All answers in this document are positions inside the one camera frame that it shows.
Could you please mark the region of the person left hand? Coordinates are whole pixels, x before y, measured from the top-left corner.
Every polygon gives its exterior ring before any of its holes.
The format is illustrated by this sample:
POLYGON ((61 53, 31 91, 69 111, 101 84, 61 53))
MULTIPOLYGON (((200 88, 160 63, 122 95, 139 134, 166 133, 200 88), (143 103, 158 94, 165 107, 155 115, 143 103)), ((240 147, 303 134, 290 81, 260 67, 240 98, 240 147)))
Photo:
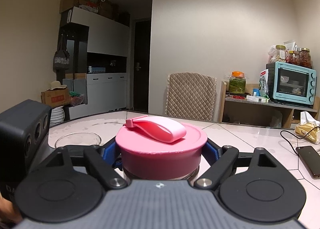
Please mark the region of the person left hand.
POLYGON ((0 216, 3 222, 18 224, 22 220, 19 209, 16 205, 0 196, 0 216))

